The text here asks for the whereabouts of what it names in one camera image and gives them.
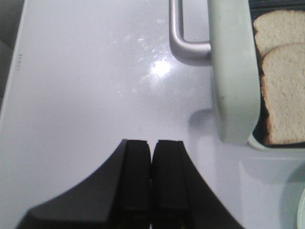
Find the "bread slice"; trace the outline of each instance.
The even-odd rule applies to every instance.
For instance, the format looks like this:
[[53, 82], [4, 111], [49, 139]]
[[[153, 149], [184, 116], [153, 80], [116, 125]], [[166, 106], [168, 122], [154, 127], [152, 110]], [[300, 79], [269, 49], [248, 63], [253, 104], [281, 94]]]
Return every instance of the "bread slice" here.
[[305, 142], [305, 43], [271, 50], [263, 59], [267, 145]]
[[305, 42], [305, 11], [276, 10], [254, 21], [255, 42], [260, 55], [280, 45]]

